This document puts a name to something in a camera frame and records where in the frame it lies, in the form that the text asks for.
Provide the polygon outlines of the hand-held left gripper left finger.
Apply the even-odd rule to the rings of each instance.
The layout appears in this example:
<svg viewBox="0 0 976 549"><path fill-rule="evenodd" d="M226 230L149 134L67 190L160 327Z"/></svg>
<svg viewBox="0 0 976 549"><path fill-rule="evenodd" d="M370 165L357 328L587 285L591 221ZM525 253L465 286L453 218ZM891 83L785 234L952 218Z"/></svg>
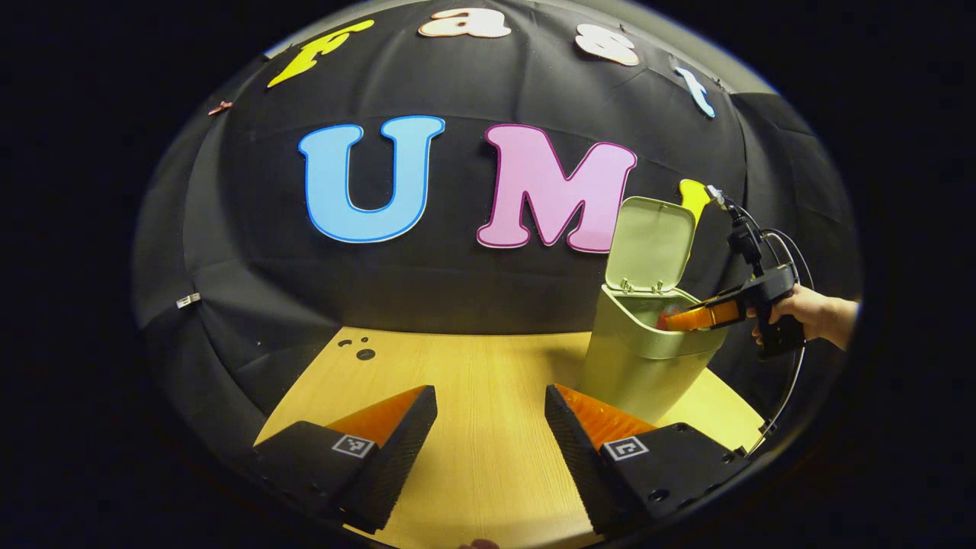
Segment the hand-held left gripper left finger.
<svg viewBox="0 0 976 549"><path fill-rule="evenodd" d="M386 527L437 417L422 385L320 426L296 421L255 445L256 480L317 520L373 534Z"/></svg>

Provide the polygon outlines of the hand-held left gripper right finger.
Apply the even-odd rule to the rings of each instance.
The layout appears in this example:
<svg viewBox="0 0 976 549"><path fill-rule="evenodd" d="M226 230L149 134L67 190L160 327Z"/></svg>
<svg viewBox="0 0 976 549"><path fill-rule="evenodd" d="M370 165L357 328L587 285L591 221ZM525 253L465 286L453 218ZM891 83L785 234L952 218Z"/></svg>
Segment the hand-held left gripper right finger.
<svg viewBox="0 0 976 549"><path fill-rule="evenodd" d="M561 384L544 414L593 531L622 535L711 496L752 463L685 422L655 427Z"/></svg>

